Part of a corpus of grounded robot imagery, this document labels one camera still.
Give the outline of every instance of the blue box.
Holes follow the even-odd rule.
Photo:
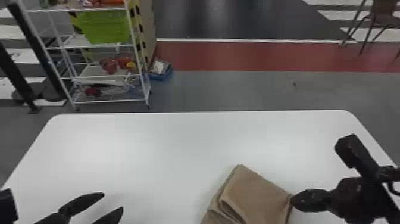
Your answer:
[[[157,74],[157,73],[149,72],[149,77],[151,80],[166,81],[169,77],[172,76],[172,73],[173,73],[173,69],[172,69],[172,66],[170,66],[164,74]]]

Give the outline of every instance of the white metal shelf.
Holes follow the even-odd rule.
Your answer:
[[[33,28],[33,33],[38,37],[39,43],[43,49],[45,49],[45,55],[50,62],[57,78],[59,78],[61,85],[65,91],[68,100],[71,102],[72,106],[77,110],[75,104],[90,104],[97,102],[127,102],[127,101],[144,101],[148,108],[149,95],[151,92],[151,84],[148,79],[148,75],[143,73],[143,68],[145,66],[145,60],[142,53],[138,49],[138,45],[141,45],[141,34],[139,31],[139,20],[131,20],[131,10],[133,7],[133,2],[131,0],[124,0],[124,5],[101,5],[99,7],[87,8],[81,5],[78,0],[69,0],[67,4],[58,4],[56,6],[43,9],[40,7],[36,8],[26,8],[23,0],[17,0],[24,11],[24,15],[27,18],[28,23]],[[34,13],[46,13],[46,12],[78,12],[78,11],[115,11],[124,10],[126,14],[126,20],[128,23],[128,29],[130,32],[130,39],[126,40],[127,43],[102,43],[102,44],[92,44],[86,38],[85,35],[76,33],[60,33],[58,30],[58,25],[62,24],[57,17],[47,14],[49,20],[49,31],[52,31],[55,39],[57,40],[57,45],[46,46],[43,40],[40,38],[40,34],[32,22],[32,16]],[[108,75],[106,71],[102,69],[98,61],[102,58],[115,57],[109,56],[110,52],[106,48],[115,48],[116,54],[121,54],[122,51],[128,51],[131,53],[131,48],[133,48],[132,54],[135,55],[133,60],[138,68],[137,74],[131,74],[127,70],[118,69],[116,74]],[[67,73],[69,74],[70,80],[73,82],[71,89],[67,89],[63,80],[67,80],[67,77],[61,77],[57,70],[52,58],[50,56],[51,50],[59,50],[62,59],[67,65]],[[71,56],[76,55],[76,51],[71,49],[76,49],[80,51],[85,62],[82,59],[76,60],[76,58],[71,58]],[[78,70],[77,64],[85,64],[86,67]],[[104,84],[103,87],[98,85],[94,88],[98,88],[102,92],[102,96],[86,96],[85,89],[88,87],[93,87],[95,84]]]
[[[98,7],[84,7],[78,0],[69,0],[66,4],[58,4],[49,8],[33,8],[27,10],[30,13],[45,13],[45,12],[79,12],[79,11],[114,11],[125,10],[124,5],[100,5]]]

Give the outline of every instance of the shelf rack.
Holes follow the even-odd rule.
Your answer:
[[[34,1],[18,0],[18,3],[23,10],[25,19],[27,20],[33,33],[35,36],[39,37],[39,42],[42,48],[45,49],[45,54],[49,64],[60,80],[64,92],[75,110],[79,110],[78,104],[130,101],[143,101],[147,107],[150,108],[149,96],[151,94],[151,84],[149,77],[145,72],[147,70],[147,64],[145,63],[143,56],[144,54],[140,52],[140,48],[138,47],[142,46],[139,37],[141,28],[140,20],[139,18],[131,19],[132,14],[136,14],[137,17],[140,15],[140,13],[135,13],[135,7],[132,8],[132,5],[136,5],[136,1],[138,0],[124,0],[123,5],[102,5],[100,7],[91,8],[82,6],[77,0],[68,0],[67,4],[58,4],[45,9],[40,7],[39,0],[36,1],[36,4],[32,3]],[[84,34],[75,32],[71,21],[69,21],[69,23],[65,23],[64,21],[64,23],[60,25],[61,23],[59,18],[62,18],[63,16],[64,18],[67,18],[67,13],[85,11],[125,11],[128,21],[127,24],[129,25],[128,29],[130,32],[130,38],[127,43],[92,44]],[[42,23],[43,19],[47,19],[49,26],[40,29],[40,27],[37,26],[38,17]],[[68,32],[64,33],[60,31],[60,27],[62,26],[68,27]],[[56,44],[46,46],[43,43],[42,38],[40,38],[42,36],[50,36],[55,38]],[[137,72],[130,72],[128,70],[122,70],[118,68],[116,74],[108,75],[106,74],[106,71],[104,71],[99,65],[98,58],[93,59],[85,56],[87,55],[85,54],[85,51],[88,49],[90,49],[90,51],[100,50],[100,52],[94,53],[96,55],[110,54],[110,52],[101,52],[102,50],[110,49],[115,50],[115,54],[119,54],[121,52],[127,52],[131,55],[134,54]],[[61,77],[61,74],[57,69],[57,65],[53,62],[49,53],[49,51],[54,50],[61,53],[62,60],[67,65],[67,75],[64,75],[63,77]],[[85,61],[73,61],[70,55],[71,50],[80,51]],[[77,65],[84,65],[85,68],[78,73],[76,69]],[[67,89],[64,83],[65,80],[69,80],[73,83],[71,89]],[[104,92],[104,94],[98,97],[87,96],[85,93],[86,88],[94,84],[101,85],[101,88],[103,88],[101,91],[102,93]]]

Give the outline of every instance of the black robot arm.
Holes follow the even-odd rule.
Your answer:
[[[400,212],[383,186],[397,195],[393,182],[400,181],[400,170],[380,167],[355,135],[338,140],[335,151],[349,168],[360,177],[344,178],[331,191],[309,189],[295,195],[291,203],[303,212],[330,211],[347,223],[369,224],[385,218],[390,224],[400,224]]]

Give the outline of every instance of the black floor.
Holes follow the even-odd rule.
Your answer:
[[[342,39],[303,0],[154,0],[159,38]]]

